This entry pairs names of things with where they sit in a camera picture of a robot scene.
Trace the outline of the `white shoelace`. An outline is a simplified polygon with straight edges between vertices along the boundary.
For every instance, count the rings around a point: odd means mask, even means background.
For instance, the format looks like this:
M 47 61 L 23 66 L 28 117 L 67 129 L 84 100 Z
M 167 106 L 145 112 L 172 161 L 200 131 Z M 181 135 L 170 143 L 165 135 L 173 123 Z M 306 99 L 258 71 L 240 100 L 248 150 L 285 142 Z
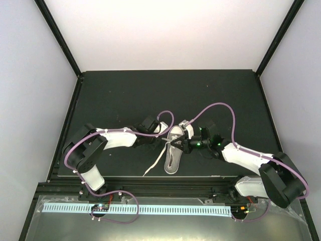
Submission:
M 164 153 L 166 153 L 165 172 L 170 175 L 177 173 L 183 152 L 172 147 L 170 142 L 167 141 L 155 162 L 144 172 L 143 177 L 158 164 Z

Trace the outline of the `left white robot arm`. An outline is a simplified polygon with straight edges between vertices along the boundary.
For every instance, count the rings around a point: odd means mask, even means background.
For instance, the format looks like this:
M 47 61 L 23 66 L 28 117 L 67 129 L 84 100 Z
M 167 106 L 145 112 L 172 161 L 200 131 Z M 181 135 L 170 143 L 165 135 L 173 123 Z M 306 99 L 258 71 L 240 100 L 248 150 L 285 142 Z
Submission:
M 143 122 L 121 129 L 99 129 L 91 124 L 84 125 L 63 147 L 65 166 L 80 174 L 90 187 L 96 200 L 103 200 L 108 193 L 100 174 L 97 161 L 102 152 L 118 147 L 138 147 L 153 144 L 168 125 L 148 116 Z

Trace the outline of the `grey canvas sneaker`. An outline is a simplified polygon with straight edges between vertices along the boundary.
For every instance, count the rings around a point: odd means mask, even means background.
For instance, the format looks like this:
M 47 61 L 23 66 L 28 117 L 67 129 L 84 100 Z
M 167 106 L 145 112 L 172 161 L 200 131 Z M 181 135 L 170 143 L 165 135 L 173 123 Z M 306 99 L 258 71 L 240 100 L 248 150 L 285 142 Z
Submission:
M 183 129 L 180 126 L 173 126 L 168 133 L 167 139 L 173 141 L 184 134 Z M 164 164 L 164 170 L 166 173 L 172 175 L 179 169 L 180 159 L 183 151 L 179 148 L 167 143 L 166 159 Z

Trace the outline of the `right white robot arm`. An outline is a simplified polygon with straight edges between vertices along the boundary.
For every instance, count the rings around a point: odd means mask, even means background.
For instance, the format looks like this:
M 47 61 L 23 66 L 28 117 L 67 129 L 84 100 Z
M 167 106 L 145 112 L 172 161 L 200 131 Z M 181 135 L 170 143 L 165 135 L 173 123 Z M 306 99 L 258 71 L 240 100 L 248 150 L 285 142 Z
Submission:
M 222 138 L 208 128 L 200 128 L 200 134 L 175 126 L 168 134 L 166 171 L 169 174 L 178 170 L 182 154 L 195 149 L 206 149 L 210 155 L 223 162 L 236 164 L 257 177 L 240 177 L 228 189 L 229 199 L 240 202 L 246 196 L 267 198 L 281 208 L 288 207 L 295 199 L 306 194 L 307 183 L 294 166 L 289 156 L 279 152 L 265 154 L 245 148 Z

